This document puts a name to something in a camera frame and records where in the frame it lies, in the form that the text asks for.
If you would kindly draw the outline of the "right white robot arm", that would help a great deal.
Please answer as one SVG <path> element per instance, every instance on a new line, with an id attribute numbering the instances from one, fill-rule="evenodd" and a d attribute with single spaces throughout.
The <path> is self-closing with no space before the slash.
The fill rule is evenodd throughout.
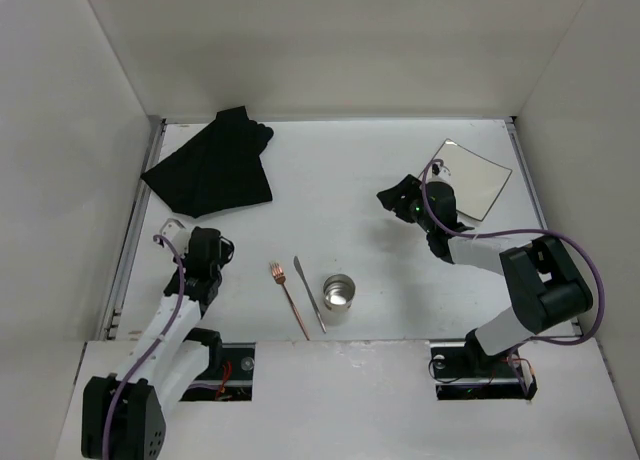
<path id="1" fill-rule="evenodd" d="M 506 236 L 472 234 L 458 220 L 453 187 L 438 176 L 423 183 L 408 175 L 376 197 L 400 220 L 420 226 L 436 258 L 504 278 L 511 306 L 470 331 L 454 358 L 472 376 L 489 371 L 535 335 L 593 307 L 593 294 L 565 248 L 567 240 L 539 232 L 517 246 Z"/>

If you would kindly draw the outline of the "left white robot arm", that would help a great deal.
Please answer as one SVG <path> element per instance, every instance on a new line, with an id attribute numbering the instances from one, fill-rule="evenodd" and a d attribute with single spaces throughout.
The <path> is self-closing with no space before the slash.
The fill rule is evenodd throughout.
<path id="1" fill-rule="evenodd" d="M 174 220 L 153 239 L 171 251 L 176 269 L 133 350 L 84 388 L 80 448 L 86 459 L 158 458 L 167 416 L 194 380 L 221 361 L 219 333 L 199 324 L 218 295 L 233 243 L 216 229 L 186 231 Z"/>

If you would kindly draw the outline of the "copper fork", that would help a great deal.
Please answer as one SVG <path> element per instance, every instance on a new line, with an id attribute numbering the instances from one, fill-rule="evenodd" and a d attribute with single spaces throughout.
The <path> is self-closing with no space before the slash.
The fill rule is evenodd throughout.
<path id="1" fill-rule="evenodd" d="M 269 268 L 270 268 L 270 272 L 271 272 L 271 275 L 272 275 L 275 283 L 278 284 L 282 288 L 282 290 L 284 291 L 284 294 L 285 294 L 285 296 L 287 298 L 289 306 L 290 306 L 290 308 L 291 308 L 291 310 L 292 310 L 292 312 L 294 314 L 294 317 L 295 317 L 295 319 L 296 319 L 296 321 L 297 321 L 297 323 L 298 323 L 298 325 L 299 325 L 299 327 L 300 327 L 305 339 L 307 341 L 309 341 L 310 340 L 309 332 L 308 332 L 308 330 L 307 330 L 307 328 L 306 328 L 306 326 L 304 324 L 304 321 L 302 320 L 302 317 L 301 317 L 301 315 L 300 315 L 300 313 L 299 313 L 299 311 L 298 311 L 298 309 L 297 309 L 297 307 L 295 305 L 295 302 L 294 302 L 293 298 L 291 297 L 291 295 L 289 293 L 289 290 L 287 289 L 286 276 L 285 276 L 283 268 L 277 262 L 270 262 L 269 263 Z"/>

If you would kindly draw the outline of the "silver table knife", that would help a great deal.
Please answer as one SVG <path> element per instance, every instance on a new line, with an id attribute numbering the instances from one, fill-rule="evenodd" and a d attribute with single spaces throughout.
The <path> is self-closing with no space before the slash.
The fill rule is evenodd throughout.
<path id="1" fill-rule="evenodd" d="M 301 281 L 303 283 L 303 286 L 305 288 L 307 296 L 309 297 L 311 306 L 312 306 L 312 308 L 314 310 L 315 316 L 316 316 L 316 318 L 318 320 L 318 323 L 320 325 L 320 328 L 321 328 L 323 334 L 326 335 L 327 334 L 327 328 L 326 328 L 325 322 L 324 322 L 324 320 L 322 318 L 322 315 L 320 313 L 320 309 L 319 309 L 319 307 L 318 307 L 318 305 L 316 303 L 314 295 L 313 295 L 313 293 L 311 291 L 309 283 L 308 283 L 308 281 L 306 279 L 306 276 L 304 274 L 303 267 L 302 267 L 301 262 L 299 260 L 299 257 L 297 255 L 295 255 L 293 257 L 293 265 L 294 265 L 294 269 L 296 270 L 297 274 L 299 275 L 299 277 L 300 277 L 300 279 L 301 279 Z"/>

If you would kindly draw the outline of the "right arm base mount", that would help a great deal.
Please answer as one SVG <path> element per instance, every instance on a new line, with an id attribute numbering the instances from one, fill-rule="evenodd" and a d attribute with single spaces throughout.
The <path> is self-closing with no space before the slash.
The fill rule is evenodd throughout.
<path id="1" fill-rule="evenodd" d="M 440 401 L 531 401 L 538 392 L 535 371 L 518 350 L 482 365 L 472 360 L 463 342 L 431 343 L 430 353 L 428 370 Z"/>

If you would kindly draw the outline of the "square white plate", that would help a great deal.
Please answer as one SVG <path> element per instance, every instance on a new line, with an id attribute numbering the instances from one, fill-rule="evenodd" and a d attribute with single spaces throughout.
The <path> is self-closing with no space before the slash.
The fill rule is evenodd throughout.
<path id="1" fill-rule="evenodd" d="M 433 159 L 441 159 L 451 171 L 457 211 L 476 223 L 485 220 L 514 170 L 507 149 L 475 145 L 446 138 Z"/>

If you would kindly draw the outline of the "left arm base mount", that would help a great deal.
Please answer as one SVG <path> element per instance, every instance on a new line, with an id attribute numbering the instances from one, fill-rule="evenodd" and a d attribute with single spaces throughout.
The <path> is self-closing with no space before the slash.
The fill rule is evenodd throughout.
<path id="1" fill-rule="evenodd" d="M 223 344 L 219 359 L 188 387 L 183 402 L 245 402 L 252 400 L 256 345 Z"/>

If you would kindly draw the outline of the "black cloth placemat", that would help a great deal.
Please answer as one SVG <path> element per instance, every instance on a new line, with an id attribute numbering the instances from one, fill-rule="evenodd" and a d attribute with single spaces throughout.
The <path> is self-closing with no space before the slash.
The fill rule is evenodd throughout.
<path id="1" fill-rule="evenodd" d="M 273 135 L 244 106 L 223 110 L 141 179 L 172 212 L 193 219 L 267 203 L 273 195 L 261 154 Z"/>

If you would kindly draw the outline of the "silver metal cup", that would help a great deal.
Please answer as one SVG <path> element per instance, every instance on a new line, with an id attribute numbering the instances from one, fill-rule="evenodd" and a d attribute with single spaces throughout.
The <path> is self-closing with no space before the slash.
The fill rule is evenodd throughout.
<path id="1" fill-rule="evenodd" d="M 346 312 L 351 307 L 355 292 L 355 283 L 349 276 L 331 275 L 323 284 L 324 305 L 332 312 Z"/>

